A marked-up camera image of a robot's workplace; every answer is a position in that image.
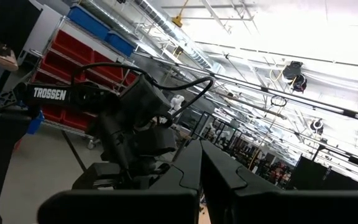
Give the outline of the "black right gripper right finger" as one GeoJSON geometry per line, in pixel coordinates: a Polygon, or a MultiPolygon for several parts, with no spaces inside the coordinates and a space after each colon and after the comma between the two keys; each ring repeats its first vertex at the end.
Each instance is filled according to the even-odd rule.
{"type": "Polygon", "coordinates": [[[283,190],[201,141],[211,224],[358,224],[355,190],[283,190]]]}

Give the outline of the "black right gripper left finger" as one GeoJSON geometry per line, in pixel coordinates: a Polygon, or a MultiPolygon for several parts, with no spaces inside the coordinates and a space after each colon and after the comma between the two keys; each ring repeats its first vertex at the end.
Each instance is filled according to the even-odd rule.
{"type": "Polygon", "coordinates": [[[39,208],[39,224],[197,224],[202,161],[192,141],[145,190],[69,190],[39,208]]]}

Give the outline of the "white robot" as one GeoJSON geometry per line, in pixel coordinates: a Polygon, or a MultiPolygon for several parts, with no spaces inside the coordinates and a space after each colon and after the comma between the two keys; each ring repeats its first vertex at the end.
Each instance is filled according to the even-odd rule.
{"type": "Polygon", "coordinates": [[[182,95],[174,96],[170,101],[170,110],[168,111],[172,117],[178,117],[181,112],[177,113],[181,109],[181,104],[184,102],[185,97],[182,95]]]}

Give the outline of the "red plastic storage bin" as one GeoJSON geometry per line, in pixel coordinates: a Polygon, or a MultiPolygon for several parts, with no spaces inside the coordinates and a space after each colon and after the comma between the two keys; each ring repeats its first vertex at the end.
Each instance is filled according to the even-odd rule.
{"type": "Polygon", "coordinates": [[[93,49],[62,30],[55,36],[52,49],[83,65],[93,61],[93,49]]]}
{"type": "Polygon", "coordinates": [[[42,70],[45,70],[48,73],[51,73],[52,75],[62,78],[68,82],[71,81],[73,72],[75,72],[79,67],[79,65],[51,51],[45,55],[40,64],[40,68],[42,70]]]}
{"type": "MultiPolygon", "coordinates": [[[[93,52],[93,60],[94,63],[101,63],[101,62],[113,63],[111,59],[105,57],[104,55],[100,54],[97,51],[93,52]]],[[[116,83],[120,83],[124,79],[124,75],[121,67],[100,66],[100,67],[94,67],[93,70],[109,78],[110,80],[115,81],[116,83]]]]}
{"type": "Polygon", "coordinates": [[[86,131],[88,125],[95,119],[95,116],[87,113],[80,113],[74,110],[64,109],[62,124],[71,128],[86,131]]]}
{"type": "Polygon", "coordinates": [[[41,106],[42,113],[46,120],[60,123],[63,119],[64,109],[61,106],[43,105],[41,106]]]}

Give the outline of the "black partition panel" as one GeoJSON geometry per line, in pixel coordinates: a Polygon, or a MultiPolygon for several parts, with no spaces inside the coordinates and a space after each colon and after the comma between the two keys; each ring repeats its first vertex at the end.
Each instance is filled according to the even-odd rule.
{"type": "Polygon", "coordinates": [[[288,190],[358,190],[358,167],[300,156],[288,190]]]}

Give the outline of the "small blue storage bin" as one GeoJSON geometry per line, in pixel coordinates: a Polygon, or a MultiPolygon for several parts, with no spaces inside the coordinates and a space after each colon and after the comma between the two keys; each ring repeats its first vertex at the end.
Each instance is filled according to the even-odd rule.
{"type": "Polygon", "coordinates": [[[115,32],[108,32],[104,40],[127,57],[130,57],[135,49],[130,42],[115,32]]]}
{"type": "Polygon", "coordinates": [[[38,117],[36,117],[30,122],[29,127],[27,129],[27,134],[35,134],[40,128],[40,125],[44,122],[44,120],[44,114],[42,110],[40,110],[38,117]]]}

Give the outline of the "yellow hanging outlet box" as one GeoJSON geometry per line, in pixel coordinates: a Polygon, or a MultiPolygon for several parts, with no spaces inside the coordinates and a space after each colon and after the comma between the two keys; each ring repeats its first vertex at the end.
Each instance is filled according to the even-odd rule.
{"type": "Polygon", "coordinates": [[[182,7],[180,8],[180,12],[172,18],[172,22],[179,28],[182,28],[183,23],[182,23],[182,13],[184,8],[186,7],[186,5],[188,4],[189,0],[185,0],[185,3],[182,5],[182,7]]]}

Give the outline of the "large blue storage bin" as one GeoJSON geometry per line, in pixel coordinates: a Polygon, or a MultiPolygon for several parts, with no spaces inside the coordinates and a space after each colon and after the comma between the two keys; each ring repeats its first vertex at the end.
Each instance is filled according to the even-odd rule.
{"type": "Polygon", "coordinates": [[[110,31],[109,27],[101,22],[99,19],[90,14],[86,9],[81,6],[73,6],[70,8],[67,17],[87,30],[89,33],[95,35],[101,40],[104,40],[110,31]]]}

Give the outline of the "grey metal cabinet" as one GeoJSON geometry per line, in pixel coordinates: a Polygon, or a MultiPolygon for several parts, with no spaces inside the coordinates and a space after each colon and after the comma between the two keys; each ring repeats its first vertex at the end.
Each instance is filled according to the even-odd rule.
{"type": "Polygon", "coordinates": [[[28,55],[40,56],[61,17],[68,12],[68,6],[62,0],[29,1],[38,9],[40,14],[17,57],[19,65],[28,55]]]}

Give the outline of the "black flat panel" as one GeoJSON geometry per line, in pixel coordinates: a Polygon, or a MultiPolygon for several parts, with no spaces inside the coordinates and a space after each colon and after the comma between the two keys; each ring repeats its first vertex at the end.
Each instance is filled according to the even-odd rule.
{"type": "Polygon", "coordinates": [[[0,42],[20,51],[39,16],[29,0],[0,0],[0,42]]]}

